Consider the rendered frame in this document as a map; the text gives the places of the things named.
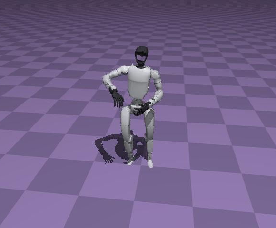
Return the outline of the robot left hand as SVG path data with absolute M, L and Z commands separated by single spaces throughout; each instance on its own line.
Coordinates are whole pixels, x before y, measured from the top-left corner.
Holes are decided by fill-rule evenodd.
M 144 113 L 146 110 L 149 109 L 149 105 L 151 104 L 151 102 L 146 102 L 145 104 L 138 104 L 140 105 L 141 107 L 140 108 L 134 108 L 135 110 L 138 110 L 138 111 L 134 111 L 133 110 L 133 113 L 135 116 L 139 116 L 141 115 L 142 113 Z

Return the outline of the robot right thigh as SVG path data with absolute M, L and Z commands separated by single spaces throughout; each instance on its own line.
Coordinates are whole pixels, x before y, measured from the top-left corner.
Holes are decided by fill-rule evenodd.
M 122 108 L 120 113 L 121 131 L 125 142 L 132 143 L 133 135 L 130 134 L 130 105 Z

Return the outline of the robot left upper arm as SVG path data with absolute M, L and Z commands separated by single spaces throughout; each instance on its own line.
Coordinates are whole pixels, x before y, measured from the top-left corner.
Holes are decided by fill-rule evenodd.
M 162 90 L 162 83 L 160 78 L 160 73 L 156 70 L 151 69 L 151 78 L 154 79 L 154 85 L 157 91 L 155 91 L 154 95 L 158 95 Z

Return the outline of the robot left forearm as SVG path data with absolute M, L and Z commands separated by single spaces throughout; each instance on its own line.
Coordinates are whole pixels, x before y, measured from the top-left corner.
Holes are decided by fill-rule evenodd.
M 163 97 L 163 92 L 161 91 L 158 95 L 154 95 L 148 102 L 151 102 L 149 108 L 151 108 L 155 103 L 159 102 Z

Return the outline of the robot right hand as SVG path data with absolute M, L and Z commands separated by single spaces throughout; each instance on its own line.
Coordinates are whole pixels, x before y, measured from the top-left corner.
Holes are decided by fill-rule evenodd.
M 117 102 L 117 107 L 118 107 L 118 103 L 119 103 L 119 108 L 122 107 L 123 106 L 123 102 L 124 102 L 124 98 L 119 93 L 117 93 L 117 89 L 113 89 L 112 90 L 109 87 L 109 91 L 112 94 L 112 97 L 114 99 L 114 107 L 116 106 L 116 102 Z

